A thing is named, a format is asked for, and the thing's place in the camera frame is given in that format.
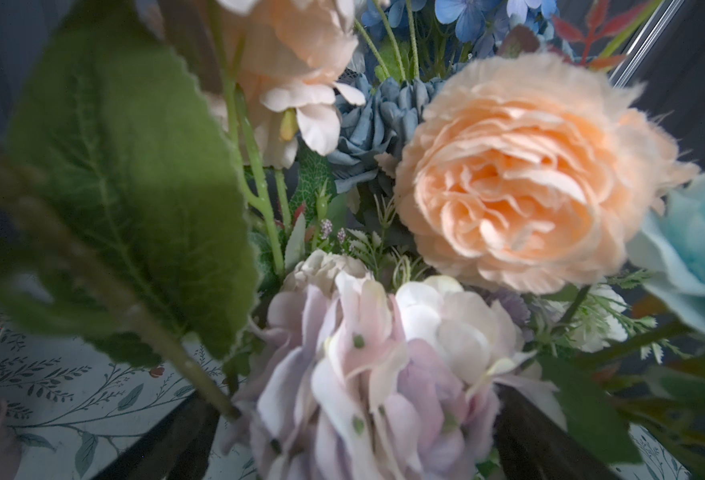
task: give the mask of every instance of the blue delphinium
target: blue delphinium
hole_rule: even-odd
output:
[[[557,12],[557,0],[508,0],[507,14],[526,18],[528,9],[540,9],[542,16],[551,18]]]
[[[443,80],[419,79],[401,86],[388,78],[371,93],[371,85],[363,76],[356,85],[366,95],[366,104],[354,107],[341,95],[336,104],[342,113],[342,131],[338,147],[328,155],[336,191],[344,193],[353,186],[371,182],[377,194],[392,195],[391,179],[379,169],[375,156],[390,154],[400,160],[405,144],[424,120],[424,108],[443,86]]]
[[[504,40],[510,33],[510,18],[499,8],[486,18],[486,30],[472,48],[472,58],[483,59],[493,54],[493,46]]]
[[[361,23],[364,24],[369,29],[381,29],[384,32],[384,28],[381,24],[381,15],[379,14],[376,5],[372,0],[367,0],[368,9],[363,12],[361,16]],[[419,12],[427,5],[427,0],[412,0],[411,9],[414,12]],[[395,0],[390,4],[389,8],[385,10],[387,14],[387,21],[393,28],[407,27],[408,26],[408,15],[405,12],[405,0]]]
[[[460,42],[474,42],[485,29],[485,16],[501,0],[435,0],[435,16],[442,24],[456,22]]]

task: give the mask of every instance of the pink hydrangea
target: pink hydrangea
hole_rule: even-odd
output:
[[[270,303],[231,439],[250,445],[263,478],[472,478],[493,443],[494,382],[462,379],[445,351],[409,337],[380,283],[345,272],[335,282],[330,298],[311,284]],[[500,382],[551,395],[513,369]]]

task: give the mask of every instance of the peach rose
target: peach rose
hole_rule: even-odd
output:
[[[206,15],[206,0],[194,0]],[[327,155],[336,149],[341,127],[334,105],[337,89],[350,103],[362,92],[336,80],[357,47],[352,32],[354,0],[250,0],[222,2],[222,34],[228,58],[243,53],[237,82],[246,94],[265,165],[288,168],[296,139],[280,135],[286,110],[309,148]]]
[[[554,54],[454,75],[397,167],[397,212],[424,260],[534,293],[616,272],[659,190],[689,177],[629,108],[639,92]]]

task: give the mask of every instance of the green stem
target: green stem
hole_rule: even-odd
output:
[[[286,191],[286,176],[280,168],[275,168],[275,185],[278,187],[278,202],[280,202],[281,212],[280,220],[283,222],[283,228],[286,230],[286,236],[290,238],[293,213],[291,212],[291,207],[289,206],[289,195]]]
[[[622,44],[625,43],[626,40],[635,33],[635,30],[637,30],[640,25],[644,24],[648,21],[649,18],[651,18],[651,15],[656,11],[656,9],[663,1],[664,0],[652,0],[651,2],[649,2],[648,6],[645,7],[645,9],[637,16],[637,18],[635,18],[635,21],[629,24],[629,26],[622,30],[621,33],[616,35],[616,37],[614,37],[611,42],[608,42],[606,48],[604,48],[603,51],[597,57],[606,58],[613,55],[613,53],[616,52],[616,50],[618,50],[619,47],[621,47]]]
[[[243,190],[243,195],[246,196],[248,203],[256,208],[264,218],[267,236],[270,238],[270,247],[272,249],[272,260],[275,263],[275,273],[282,277],[285,273],[283,265],[283,253],[280,247],[280,238],[278,237],[277,226],[275,225],[275,214],[272,211],[272,203],[270,202],[270,192],[267,190],[267,179],[262,167],[262,154],[259,151],[259,146],[256,144],[253,129],[248,119],[248,111],[246,109],[246,100],[243,98],[242,91],[237,88],[236,80],[232,74],[232,69],[227,62],[227,53],[224,51],[224,42],[222,38],[222,25],[219,21],[219,4],[216,0],[208,1],[208,17],[211,22],[211,34],[213,36],[216,53],[219,57],[220,68],[222,70],[224,99],[227,103],[227,120],[230,123],[230,140],[232,142],[232,157],[237,163],[238,178],[240,187]],[[239,56],[242,54],[243,40],[238,44],[238,52],[235,54],[235,60],[239,63]],[[239,131],[242,130],[243,137],[246,143],[246,152],[249,155],[249,163],[256,184],[256,193],[251,192],[251,187],[246,181],[246,172],[243,169],[243,159],[240,152],[240,137]]]
[[[405,68],[403,68],[403,58],[400,55],[400,48],[397,47],[397,40],[395,39],[395,33],[392,31],[390,26],[390,21],[387,19],[385,11],[381,9],[379,2],[373,2],[376,5],[376,9],[379,11],[379,16],[381,16],[381,23],[385,24],[385,30],[387,30],[387,36],[392,42],[392,48],[395,50],[395,60],[397,61],[397,67],[400,68],[401,78],[406,79]]]
[[[379,65],[381,66],[381,71],[382,73],[385,74],[387,78],[389,78],[390,71],[387,70],[387,65],[385,64],[385,60],[381,57],[381,54],[376,48],[376,45],[374,45],[374,41],[371,40],[371,37],[368,35],[368,32],[365,30],[365,27],[363,24],[360,23],[357,18],[355,19],[355,28],[357,28],[357,33],[359,33],[365,42],[368,44],[368,47],[371,49],[371,52],[373,52],[374,56],[376,57],[376,61],[379,62]]]
[[[411,31],[411,56],[414,58],[414,78],[419,78],[419,53],[416,46],[416,25],[414,24],[414,8],[411,0],[405,0],[405,7],[408,10],[408,30]]]
[[[134,290],[119,280],[120,277],[102,264],[87,245],[72,235],[50,206],[29,193],[23,179],[1,154],[0,207],[54,253],[74,277],[83,281],[124,329],[136,332],[155,352],[169,360],[222,415],[238,416],[230,399],[190,358],[180,341],[161,326],[160,321],[136,297]]]
[[[662,325],[659,328],[655,328],[650,332],[636,335],[626,342],[617,343],[614,346],[610,346],[607,349],[603,349],[595,353],[588,353],[587,355],[579,356],[576,360],[574,360],[574,362],[584,369],[592,370],[603,365],[609,360],[614,360],[621,356],[625,356],[627,353],[639,350],[641,347],[650,343],[669,339],[690,331],[691,329],[682,324],[679,320],[673,320],[672,322]]]
[[[584,302],[584,299],[587,298],[590,287],[592,287],[592,285],[583,286],[579,292],[577,292],[577,295],[573,298],[573,302],[569,305],[568,310],[566,310],[563,316],[560,317],[560,320],[557,323],[559,326],[567,326],[570,323],[573,316],[576,315],[579,306],[582,302]]]
[[[256,143],[254,130],[249,120],[248,108],[246,107],[246,98],[240,88],[237,88],[235,97],[240,129],[243,132],[243,139],[246,142],[246,153],[249,155],[251,172],[253,173],[254,183],[256,184],[256,193],[260,200],[259,204],[255,206],[264,217],[267,237],[270,239],[270,246],[272,248],[272,261],[275,263],[275,273],[278,277],[282,278],[286,273],[286,266],[283,264],[278,227],[275,225],[275,213],[272,211],[270,191],[267,188],[267,177],[265,176],[262,166],[262,153],[259,150],[259,145]]]

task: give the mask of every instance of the light blue rose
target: light blue rose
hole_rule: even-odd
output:
[[[627,252],[654,273],[645,289],[705,334],[705,174],[671,191],[665,215],[649,213]]]

